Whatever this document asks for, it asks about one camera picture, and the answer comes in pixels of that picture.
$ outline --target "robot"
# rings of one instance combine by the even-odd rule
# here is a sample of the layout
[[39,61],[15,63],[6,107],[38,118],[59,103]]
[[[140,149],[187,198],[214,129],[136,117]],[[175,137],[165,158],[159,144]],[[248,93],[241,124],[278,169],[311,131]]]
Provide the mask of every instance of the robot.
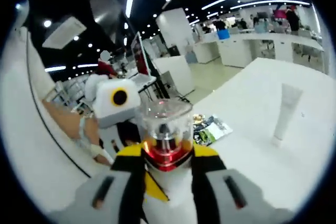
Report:
[[[238,171],[226,169],[213,149],[193,144],[191,104],[159,100],[139,109],[140,103],[131,80],[97,84],[93,108],[114,163],[79,187],[69,207],[51,213],[53,220],[202,224],[286,223],[292,218],[290,211],[267,204],[261,189]],[[124,147],[117,125],[130,121],[141,143]]]

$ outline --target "yellow ring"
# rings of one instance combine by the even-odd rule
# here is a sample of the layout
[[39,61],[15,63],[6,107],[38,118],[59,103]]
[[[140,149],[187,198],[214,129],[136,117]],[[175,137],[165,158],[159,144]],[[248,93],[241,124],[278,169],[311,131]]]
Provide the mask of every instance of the yellow ring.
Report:
[[[113,100],[113,97],[114,95],[118,92],[118,91],[124,91],[126,93],[126,101],[122,104],[122,105],[118,105],[114,102]],[[128,94],[126,92],[126,90],[124,88],[117,88],[115,89],[113,92],[112,92],[112,95],[111,95],[111,103],[114,105],[114,106],[117,106],[117,107],[120,107],[120,106],[123,106],[126,102],[127,102],[127,99],[128,99]]]

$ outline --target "blue bin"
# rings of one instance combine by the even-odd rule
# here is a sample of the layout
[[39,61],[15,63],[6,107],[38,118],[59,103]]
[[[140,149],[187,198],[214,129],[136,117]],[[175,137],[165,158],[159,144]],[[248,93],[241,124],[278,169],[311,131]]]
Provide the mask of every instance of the blue bin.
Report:
[[229,30],[220,30],[217,32],[219,39],[228,39],[230,37]]

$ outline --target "laptop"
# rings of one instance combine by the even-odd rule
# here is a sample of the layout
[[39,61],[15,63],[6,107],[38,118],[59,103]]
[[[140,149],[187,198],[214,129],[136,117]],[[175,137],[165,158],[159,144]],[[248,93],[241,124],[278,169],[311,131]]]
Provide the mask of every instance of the laptop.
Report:
[[156,77],[151,76],[147,58],[145,56],[145,51],[143,49],[140,32],[137,32],[135,35],[135,38],[131,44],[131,50],[134,56],[137,72],[129,79],[134,81],[136,86],[139,88],[152,84],[156,80]]

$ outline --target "yellow panel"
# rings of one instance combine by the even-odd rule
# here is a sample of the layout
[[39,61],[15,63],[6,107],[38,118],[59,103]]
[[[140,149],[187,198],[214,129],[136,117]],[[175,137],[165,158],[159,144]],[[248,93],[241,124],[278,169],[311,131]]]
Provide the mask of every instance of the yellow panel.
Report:
[[159,188],[157,183],[153,180],[153,178],[146,172],[145,174],[145,184],[146,184],[146,193],[161,201],[169,201],[168,197],[164,192]]
[[127,146],[117,153],[117,156],[135,156],[139,157],[141,155],[142,144],[135,144]]
[[194,144],[194,149],[195,149],[195,156],[196,157],[210,157],[210,156],[218,156],[218,153],[208,147],[208,146],[202,146],[199,144]]

